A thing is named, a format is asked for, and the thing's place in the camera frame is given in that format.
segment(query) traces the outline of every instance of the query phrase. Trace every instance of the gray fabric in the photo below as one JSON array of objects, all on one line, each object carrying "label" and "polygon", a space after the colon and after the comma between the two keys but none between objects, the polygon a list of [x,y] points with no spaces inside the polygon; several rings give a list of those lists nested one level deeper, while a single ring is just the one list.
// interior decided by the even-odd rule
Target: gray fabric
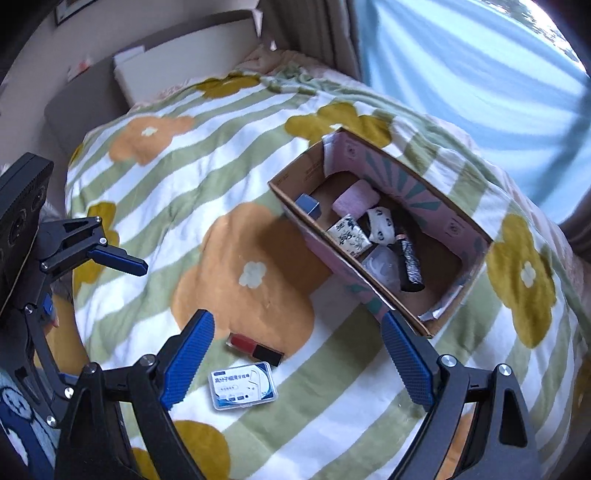
[{"label": "gray fabric", "polygon": [[260,0],[263,32],[277,48],[296,50],[361,79],[353,0]]},{"label": "gray fabric", "polygon": [[560,224],[573,252],[591,263],[591,191],[587,192],[573,214]]},{"label": "gray fabric", "polygon": [[[235,10],[196,18],[142,38],[120,49],[143,45],[147,50],[188,33],[252,18],[250,10]],[[69,158],[93,128],[125,115],[127,102],[113,75],[113,55],[73,79],[46,106],[45,118],[60,148]]]}]

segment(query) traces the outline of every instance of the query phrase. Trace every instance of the cardboard box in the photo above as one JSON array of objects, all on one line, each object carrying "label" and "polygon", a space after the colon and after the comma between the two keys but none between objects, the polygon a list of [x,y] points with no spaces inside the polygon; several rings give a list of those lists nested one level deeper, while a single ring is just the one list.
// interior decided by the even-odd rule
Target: cardboard box
[{"label": "cardboard box", "polygon": [[[354,182],[367,180],[381,195],[379,205],[401,204],[419,228],[412,240],[421,263],[425,289],[389,291],[361,264],[371,250],[354,258],[326,233],[340,217],[333,202]],[[308,248],[381,321],[398,310],[421,335],[432,337],[461,302],[480,270],[491,239],[444,194],[380,148],[339,128],[312,145],[270,182],[286,215],[299,227]],[[320,202],[322,215],[312,220],[295,203],[307,193]]]}]

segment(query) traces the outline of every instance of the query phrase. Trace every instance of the folded cloth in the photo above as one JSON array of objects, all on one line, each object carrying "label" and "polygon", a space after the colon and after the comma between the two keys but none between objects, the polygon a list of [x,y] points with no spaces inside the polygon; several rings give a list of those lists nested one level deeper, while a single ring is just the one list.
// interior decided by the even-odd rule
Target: folded cloth
[{"label": "folded cloth", "polygon": [[379,193],[365,180],[358,180],[353,183],[345,192],[333,203],[333,210],[344,217],[351,215],[358,220],[366,210],[379,202]]}]

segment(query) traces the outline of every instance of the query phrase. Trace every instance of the bedsheet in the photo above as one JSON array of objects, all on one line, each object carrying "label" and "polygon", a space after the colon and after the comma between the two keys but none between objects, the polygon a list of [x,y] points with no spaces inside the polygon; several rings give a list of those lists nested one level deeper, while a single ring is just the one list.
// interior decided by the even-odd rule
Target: bedsheet
[{"label": "bedsheet", "polygon": [[[90,262],[75,271],[76,322],[90,359],[132,364],[208,309],[214,342],[170,411],[208,478],[387,478],[424,412],[408,398],[375,318],[307,250],[267,188],[345,125],[385,144],[493,233],[486,266],[433,343],[469,366],[514,367],[550,472],[589,372],[577,259],[449,129],[312,70],[292,62],[272,74],[211,79],[87,136],[69,169],[68,213],[101,215],[109,242],[150,265],[140,278]],[[248,362],[225,346],[231,330],[286,353],[274,370],[274,403],[213,409],[207,374]],[[142,473],[154,478],[130,408],[124,416]]]}]

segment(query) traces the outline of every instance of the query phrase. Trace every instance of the blue curtain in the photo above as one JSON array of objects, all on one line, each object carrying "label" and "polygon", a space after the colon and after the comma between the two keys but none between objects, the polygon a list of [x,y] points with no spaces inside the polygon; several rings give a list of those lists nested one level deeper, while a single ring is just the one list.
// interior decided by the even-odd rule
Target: blue curtain
[{"label": "blue curtain", "polygon": [[476,0],[356,0],[363,81],[467,131],[555,222],[591,186],[591,83]]}]

